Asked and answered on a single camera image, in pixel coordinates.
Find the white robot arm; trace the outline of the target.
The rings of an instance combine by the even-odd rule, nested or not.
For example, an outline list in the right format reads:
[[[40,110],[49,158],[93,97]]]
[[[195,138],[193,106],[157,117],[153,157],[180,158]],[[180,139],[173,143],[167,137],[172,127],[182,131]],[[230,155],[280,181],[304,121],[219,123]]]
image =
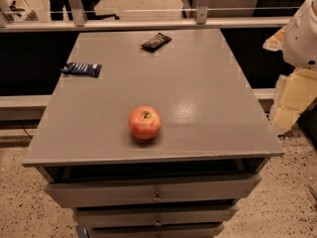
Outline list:
[[[283,60],[294,67],[289,76],[278,78],[268,116],[270,129],[283,135],[317,98],[317,0],[305,0],[263,48],[282,51]]]

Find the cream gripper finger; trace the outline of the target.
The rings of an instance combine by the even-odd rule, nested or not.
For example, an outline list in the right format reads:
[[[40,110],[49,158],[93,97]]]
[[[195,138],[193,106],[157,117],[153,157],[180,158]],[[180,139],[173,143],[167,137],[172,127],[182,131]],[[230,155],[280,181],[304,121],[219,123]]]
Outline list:
[[[280,28],[272,36],[264,41],[263,48],[268,51],[277,52],[283,49],[283,40],[286,27]]]
[[[317,69],[297,67],[276,82],[269,111],[270,130],[285,134],[317,98]]]

